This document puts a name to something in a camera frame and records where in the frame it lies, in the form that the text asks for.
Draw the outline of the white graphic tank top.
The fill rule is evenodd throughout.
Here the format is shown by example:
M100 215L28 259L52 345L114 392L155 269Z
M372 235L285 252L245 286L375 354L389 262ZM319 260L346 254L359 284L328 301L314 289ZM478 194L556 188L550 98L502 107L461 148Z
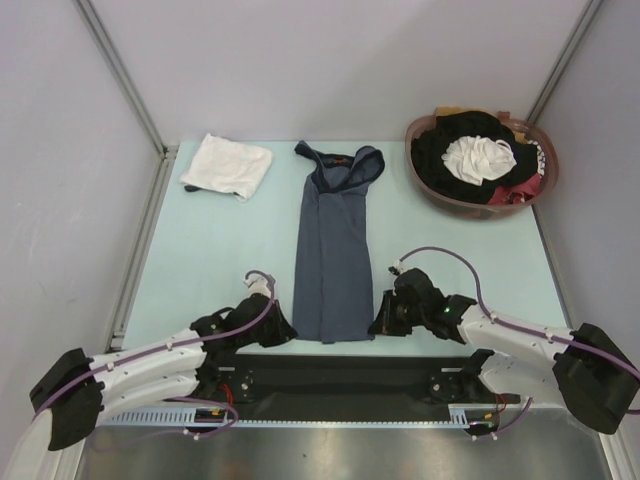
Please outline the white graphic tank top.
M256 193L273 160L274 154L267 148L206 134L180 182L246 202Z

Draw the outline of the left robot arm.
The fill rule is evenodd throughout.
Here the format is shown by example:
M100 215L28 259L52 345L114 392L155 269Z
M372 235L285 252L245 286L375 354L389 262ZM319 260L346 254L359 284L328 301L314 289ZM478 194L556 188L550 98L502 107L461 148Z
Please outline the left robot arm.
M248 295L151 346L89 356L65 352L30 392L36 414L51 416L47 448L61 451L125 411L174 398L207 400L221 387L219 368L239 349L283 345L297 333L276 299L275 281L245 276Z

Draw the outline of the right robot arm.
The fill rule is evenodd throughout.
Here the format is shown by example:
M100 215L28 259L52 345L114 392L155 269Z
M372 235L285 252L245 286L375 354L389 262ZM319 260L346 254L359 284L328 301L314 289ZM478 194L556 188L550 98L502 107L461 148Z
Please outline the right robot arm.
M477 299L443 294L413 268L398 273L384 292L369 332L407 336L416 327L474 348L461 376L462 391L473 401L493 393L530 397L611 435L639 391L638 370L601 328L544 327L502 316Z

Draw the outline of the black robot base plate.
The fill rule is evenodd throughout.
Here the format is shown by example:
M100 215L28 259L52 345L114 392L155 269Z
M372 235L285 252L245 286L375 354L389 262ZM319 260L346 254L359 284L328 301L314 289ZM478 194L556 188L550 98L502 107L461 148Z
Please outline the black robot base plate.
M458 404L517 404L471 375L466 357L370 357L235 354L222 361L220 383L204 400L230 400L259 412L371 412L397 407L423 412Z

